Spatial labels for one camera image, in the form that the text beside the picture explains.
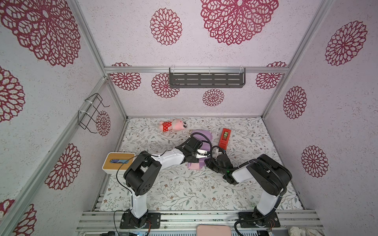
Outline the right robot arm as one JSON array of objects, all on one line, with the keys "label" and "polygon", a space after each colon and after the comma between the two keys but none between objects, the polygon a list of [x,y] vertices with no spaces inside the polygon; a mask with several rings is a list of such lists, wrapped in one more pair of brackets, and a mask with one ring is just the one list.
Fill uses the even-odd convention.
[{"label": "right robot arm", "polygon": [[229,184],[237,185],[254,179],[262,188],[260,200],[254,210],[238,214],[239,220],[234,223],[238,235],[242,235],[238,226],[268,228],[270,231],[280,226],[276,210],[292,180],[292,174],[286,167],[265,154],[237,167],[233,167],[226,153],[220,154],[216,159],[206,159],[205,164],[212,171],[222,174]]}]

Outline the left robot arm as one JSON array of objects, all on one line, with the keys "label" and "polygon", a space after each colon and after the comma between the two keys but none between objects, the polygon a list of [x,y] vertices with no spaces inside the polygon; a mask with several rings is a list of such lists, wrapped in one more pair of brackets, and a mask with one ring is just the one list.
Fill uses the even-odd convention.
[{"label": "left robot arm", "polygon": [[212,147],[210,139],[198,132],[193,133],[186,141],[163,154],[150,154],[142,151],[133,158],[123,177],[125,184],[121,184],[131,193],[130,214],[136,220],[147,215],[147,192],[153,186],[159,172],[166,168],[181,165],[186,162],[197,161],[197,154],[203,144]]}]

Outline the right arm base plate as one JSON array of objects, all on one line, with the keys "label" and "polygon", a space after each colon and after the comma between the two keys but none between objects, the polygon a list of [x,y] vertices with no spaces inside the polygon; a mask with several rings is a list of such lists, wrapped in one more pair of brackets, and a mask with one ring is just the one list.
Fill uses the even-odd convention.
[{"label": "right arm base plate", "polygon": [[240,224],[242,228],[279,228],[279,222],[276,213],[269,216],[260,216],[253,212],[240,212],[238,213],[239,220],[244,221]]}]

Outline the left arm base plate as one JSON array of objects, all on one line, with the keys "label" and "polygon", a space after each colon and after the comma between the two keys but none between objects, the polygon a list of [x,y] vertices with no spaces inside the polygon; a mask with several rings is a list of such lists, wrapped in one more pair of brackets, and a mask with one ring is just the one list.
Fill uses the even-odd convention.
[{"label": "left arm base plate", "polygon": [[136,218],[130,210],[123,213],[120,229],[159,229],[161,213],[145,213],[141,218]]}]

